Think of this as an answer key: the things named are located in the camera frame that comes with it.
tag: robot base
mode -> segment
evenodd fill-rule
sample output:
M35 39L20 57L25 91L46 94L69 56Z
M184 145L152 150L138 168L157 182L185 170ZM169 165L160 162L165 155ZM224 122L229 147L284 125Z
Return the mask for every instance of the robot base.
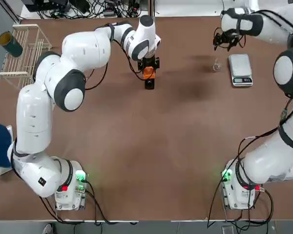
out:
M230 168L228 168L232 161L233 159L227 163L224 170L224 172L227 171L230 173L230 176L228 177L229 179L227 181L223 181L220 185L225 212L226 209L247 210L249 206L253 206L255 198L255 189L248 191L239 184L236 178L235 166L237 161L234 162Z
M70 161L73 166L72 181L67 187L67 191L55 192L54 197L56 201L57 210L84 210L86 200L86 183L82 183L84 190L78 190L80 182L77 181L76 171L83 170L81 165L76 161Z

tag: table surface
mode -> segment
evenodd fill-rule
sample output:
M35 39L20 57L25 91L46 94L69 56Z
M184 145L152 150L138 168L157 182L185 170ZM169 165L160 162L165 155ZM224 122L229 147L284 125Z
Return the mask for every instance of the table surface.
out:
M24 20L38 23L57 52L66 35L107 22L111 20ZM131 22L136 27L138 19ZM248 37L244 49L215 52L212 34L219 24L213 17L156 19L162 43L154 90L144 89L114 43L106 78L86 93L82 107L73 113L55 108L47 153L81 163L108 219L206 219L220 172L236 155L240 140L277 125L286 98L272 68L285 47ZM234 53L250 56L253 87L232 88L227 60ZM219 72L212 70L215 59L222 63ZM95 71L87 86L103 72ZM17 95L0 81L0 123L12 124L14 134ZM274 199L273 218L293 219L293 181L265 188ZM266 218L268 211L262 195L251 218ZM93 220L93 203L88 202L86 211L61 216ZM225 218L219 194L211 218ZM13 173L0 176L0 220L29 219L51 216Z

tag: green indicator light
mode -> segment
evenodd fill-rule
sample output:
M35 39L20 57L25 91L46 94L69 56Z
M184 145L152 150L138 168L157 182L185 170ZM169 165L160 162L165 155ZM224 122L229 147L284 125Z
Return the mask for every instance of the green indicator light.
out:
M231 175L232 175L232 170L231 169L224 170L222 172L223 181L224 182L230 181Z
M83 170L77 170L75 175L77 181L86 180L86 173Z

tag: shoe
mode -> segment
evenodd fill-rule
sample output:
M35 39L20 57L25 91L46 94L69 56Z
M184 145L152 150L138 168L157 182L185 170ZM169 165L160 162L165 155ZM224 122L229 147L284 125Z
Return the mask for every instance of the shoe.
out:
M53 225L51 223L48 223L42 232L42 234L53 234Z

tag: white wall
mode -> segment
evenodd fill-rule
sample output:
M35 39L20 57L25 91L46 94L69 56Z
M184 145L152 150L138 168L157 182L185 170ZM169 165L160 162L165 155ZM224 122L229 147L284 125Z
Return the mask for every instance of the white wall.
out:
M15 14L21 15L21 10L23 8L23 2L21 0L6 0L6 2L10 5L10 7L13 9Z
M253 0L223 0L225 8L248 5ZM156 0L156 16L218 16L223 10L221 0ZM288 0L259 0L261 9L288 4Z

